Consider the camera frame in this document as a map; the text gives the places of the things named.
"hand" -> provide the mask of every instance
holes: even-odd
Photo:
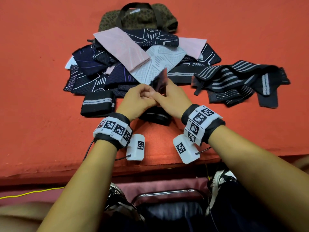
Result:
[[[151,91],[150,98],[156,100],[163,109],[173,117],[181,119],[183,113],[192,105],[192,102],[181,87],[175,85],[170,79],[166,86],[166,97]]]
[[[130,121],[135,120],[157,104],[154,99],[149,98],[150,92],[154,92],[154,89],[145,84],[129,89],[116,112],[125,115]]]

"black bag handle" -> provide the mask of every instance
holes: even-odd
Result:
[[[143,3],[143,2],[131,2],[131,3],[126,4],[124,7],[122,7],[118,15],[118,18],[116,19],[116,27],[120,29],[123,28],[121,19],[125,16],[126,11],[130,8],[146,8],[146,9],[153,10],[156,21],[157,21],[157,28],[159,30],[163,29],[163,22],[162,22],[160,11],[153,9],[149,3]]]

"pink fabric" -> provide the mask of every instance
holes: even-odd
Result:
[[[198,38],[179,38],[179,47],[182,48],[187,55],[198,59],[203,50],[203,47],[206,44],[206,39],[198,39]]]
[[[134,197],[139,194],[158,192],[158,191],[193,188],[207,193],[208,192],[207,181],[208,181],[207,178],[196,178],[196,179],[177,179],[168,181],[152,181],[152,182],[139,182],[139,183],[119,183],[117,185],[123,191],[127,200],[131,202],[134,199]],[[0,199],[0,206],[34,202],[34,201],[53,203],[58,199],[62,191],[63,189],[58,189],[58,190],[44,191],[40,193],[33,193],[17,198]],[[0,198],[8,195],[21,195],[27,192],[30,192],[30,190],[0,192]]]
[[[108,67],[108,68],[106,69],[105,74],[106,74],[106,75],[110,75],[111,72],[114,70],[115,67],[116,67],[116,64],[114,64],[113,66]]]
[[[129,72],[150,59],[150,56],[118,27],[93,35]]]

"orange tablecloth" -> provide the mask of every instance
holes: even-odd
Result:
[[[278,89],[278,109],[259,107],[256,95],[232,108],[209,107],[276,155],[309,153],[309,0],[1,0],[0,185],[57,182],[81,164],[101,119],[82,117],[83,97],[62,91],[69,77],[64,65],[93,38],[106,11],[134,1],[164,3],[179,21],[177,34],[206,38],[221,64],[243,59],[283,66],[292,84]],[[184,90],[208,105],[206,91],[196,97],[190,86]],[[145,158],[117,161],[115,174],[181,164],[172,144],[183,128],[179,120],[169,127],[141,120],[132,126],[145,136]],[[199,162],[215,158],[209,151]]]

